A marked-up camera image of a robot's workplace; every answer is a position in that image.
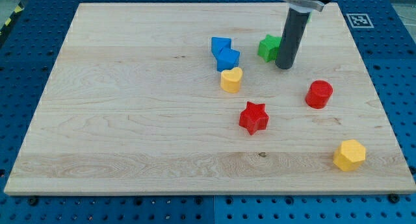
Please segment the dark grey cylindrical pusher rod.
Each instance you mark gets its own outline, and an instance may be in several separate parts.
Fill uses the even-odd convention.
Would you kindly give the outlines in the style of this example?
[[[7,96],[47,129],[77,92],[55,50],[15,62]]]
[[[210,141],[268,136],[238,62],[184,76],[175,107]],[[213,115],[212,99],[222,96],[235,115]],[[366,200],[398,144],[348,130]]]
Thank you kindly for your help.
[[[309,11],[300,12],[290,7],[275,60],[278,68],[292,68],[308,19]]]

